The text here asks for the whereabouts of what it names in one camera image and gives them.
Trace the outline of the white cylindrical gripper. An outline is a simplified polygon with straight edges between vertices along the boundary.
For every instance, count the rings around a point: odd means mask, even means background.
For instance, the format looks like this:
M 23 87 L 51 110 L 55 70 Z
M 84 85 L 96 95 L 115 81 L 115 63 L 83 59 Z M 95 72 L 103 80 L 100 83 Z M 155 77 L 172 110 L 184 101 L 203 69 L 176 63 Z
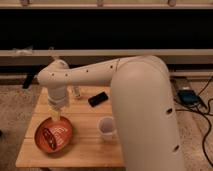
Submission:
M 48 103 L 54 109 L 60 109 L 69 103 L 69 93 L 66 86 L 48 88 Z

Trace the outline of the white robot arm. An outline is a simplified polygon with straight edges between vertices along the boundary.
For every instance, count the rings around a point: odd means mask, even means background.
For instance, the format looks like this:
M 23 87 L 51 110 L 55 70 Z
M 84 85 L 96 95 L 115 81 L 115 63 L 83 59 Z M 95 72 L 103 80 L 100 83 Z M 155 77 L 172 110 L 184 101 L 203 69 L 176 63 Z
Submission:
M 49 103 L 60 107 L 69 85 L 110 88 L 126 171 L 186 171 L 170 73 L 160 58 L 117 58 L 74 69 L 56 60 L 37 79 Z

